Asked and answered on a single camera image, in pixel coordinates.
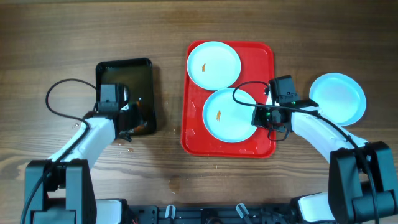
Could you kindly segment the orange sponge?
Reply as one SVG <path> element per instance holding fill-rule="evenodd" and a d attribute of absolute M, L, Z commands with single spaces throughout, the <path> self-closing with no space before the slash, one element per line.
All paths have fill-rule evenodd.
<path fill-rule="evenodd" d="M 136 101 L 137 107 L 140 108 L 140 102 Z M 147 126 L 147 123 L 144 121 L 142 124 L 138 125 L 134 128 L 134 132 L 138 133 L 139 131 L 143 130 Z"/>

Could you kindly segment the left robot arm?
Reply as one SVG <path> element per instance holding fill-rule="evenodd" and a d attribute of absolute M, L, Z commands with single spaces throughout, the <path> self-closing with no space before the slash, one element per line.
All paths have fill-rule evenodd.
<path fill-rule="evenodd" d="M 26 167 L 21 223 L 137 222 L 125 199 L 95 198 L 90 170 L 108 145 L 118 138 L 130 141 L 134 128 L 144 125 L 141 105 L 89 116 L 61 150 Z"/>

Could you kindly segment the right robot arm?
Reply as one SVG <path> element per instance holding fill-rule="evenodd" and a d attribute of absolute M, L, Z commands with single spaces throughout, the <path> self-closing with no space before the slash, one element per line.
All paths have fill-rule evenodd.
<path fill-rule="evenodd" d="M 396 169 L 386 143 L 352 135 L 313 100 L 256 104 L 252 124 L 301 136 L 329 163 L 328 191 L 298 199 L 306 222 L 378 223 L 397 214 Z"/>

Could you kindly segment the white plate bottom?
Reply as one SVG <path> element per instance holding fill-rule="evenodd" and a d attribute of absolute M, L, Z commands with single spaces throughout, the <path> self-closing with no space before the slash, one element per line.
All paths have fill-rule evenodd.
<path fill-rule="evenodd" d="M 357 123 L 366 111 L 366 96 L 361 86 L 342 73 L 327 73 L 311 85 L 309 97 L 319 104 L 335 123 L 349 126 Z"/>

